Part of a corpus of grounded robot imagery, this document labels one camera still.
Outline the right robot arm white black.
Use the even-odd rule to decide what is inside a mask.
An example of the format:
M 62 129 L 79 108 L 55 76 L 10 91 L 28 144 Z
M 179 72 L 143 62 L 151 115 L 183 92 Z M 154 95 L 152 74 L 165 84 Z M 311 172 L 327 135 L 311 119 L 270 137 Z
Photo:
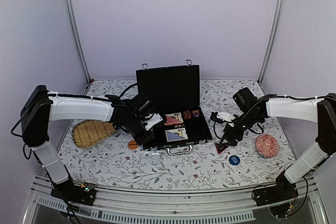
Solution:
M 242 112 L 240 116 L 227 112 L 213 112 L 211 115 L 212 121 L 225 124 L 220 146 L 236 146 L 246 130 L 264 123 L 266 118 L 303 120 L 318 126 L 314 143 L 276 178 L 277 185 L 271 190 L 276 201 L 284 200 L 291 194 L 291 185 L 319 168 L 335 153 L 334 93 L 308 98 L 267 94 L 258 98 L 248 88 L 243 88 L 234 94 L 233 99 Z

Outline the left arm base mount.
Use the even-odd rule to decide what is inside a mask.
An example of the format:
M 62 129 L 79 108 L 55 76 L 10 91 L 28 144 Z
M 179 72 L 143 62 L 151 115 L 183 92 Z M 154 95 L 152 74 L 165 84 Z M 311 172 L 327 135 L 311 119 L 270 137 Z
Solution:
M 50 193 L 51 196 L 66 202 L 75 202 L 87 206 L 93 206 L 96 194 L 94 184 L 75 185 L 72 180 L 67 180 L 61 184 L 53 184 Z

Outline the red playing card deck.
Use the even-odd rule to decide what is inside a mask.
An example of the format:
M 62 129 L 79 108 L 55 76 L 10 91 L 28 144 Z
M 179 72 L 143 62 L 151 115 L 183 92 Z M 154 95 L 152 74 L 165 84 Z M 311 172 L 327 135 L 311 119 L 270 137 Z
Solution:
M 180 125 L 184 123 L 182 114 L 180 112 L 166 114 L 165 117 L 166 117 L 166 121 L 164 123 L 165 126 Z

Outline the black poker set case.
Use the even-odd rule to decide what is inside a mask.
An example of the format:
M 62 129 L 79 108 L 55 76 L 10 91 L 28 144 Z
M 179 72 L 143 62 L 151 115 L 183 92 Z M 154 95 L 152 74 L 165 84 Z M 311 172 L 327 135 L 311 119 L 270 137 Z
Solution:
M 200 67 L 184 65 L 142 69 L 136 71 L 138 91 L 146 94 L 154 103 L 157 113 L 165 123 L 166 114 L 199 110 L 200 117 L 192 116 L 184 120 L 188 139 L 167 142 L 165 131 L 174 126 L 157 124 L 153 128 L 154 139 L 143 144 L 144 150 L 164 150 L 177 147 L 191 147 L 206 143 L 212 139 L 205 115 L 200 105 Z

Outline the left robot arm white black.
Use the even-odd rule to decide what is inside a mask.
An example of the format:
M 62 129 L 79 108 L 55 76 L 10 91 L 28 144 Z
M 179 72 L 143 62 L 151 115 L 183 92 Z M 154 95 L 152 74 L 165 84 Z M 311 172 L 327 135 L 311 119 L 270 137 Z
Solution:
M 67 200 L 78 195 L 78 188 L 61 162 L 55 148 L 49 141 L 49 122 L 59 120 L 95 120 L 113 123 L 131 134 L 138 145 L 154 138 L 152 128 L 163 122 L 152 101 L 144 93 L 132 99 L 122 99 L 118 95 L 94 97 L 87 95 L 63 94 L 47 90 L 38 85 L 20 112 L 18 122 L 20 137 L 36 155 L 52 182 L 58 185 L 58 192 Z

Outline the blue playing card deck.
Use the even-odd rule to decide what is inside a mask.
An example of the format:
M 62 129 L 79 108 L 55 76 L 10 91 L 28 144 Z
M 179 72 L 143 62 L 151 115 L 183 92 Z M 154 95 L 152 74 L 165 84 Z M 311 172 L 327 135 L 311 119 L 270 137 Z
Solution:
M 188 139 L 187 132 L 184 127 L 166 130 L 165 135 L 167 142 L 176 142 Z

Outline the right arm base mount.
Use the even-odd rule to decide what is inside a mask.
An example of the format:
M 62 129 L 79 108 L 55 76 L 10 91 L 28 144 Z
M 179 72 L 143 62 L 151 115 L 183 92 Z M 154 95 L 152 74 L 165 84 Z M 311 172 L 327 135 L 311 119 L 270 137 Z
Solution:
M 268 206 L 275 218 L 287 218 L 297 203 L 299 193 L 296 184 L 280 182 L 273 186 L 256 186 L 251 197 L 257 206 Z

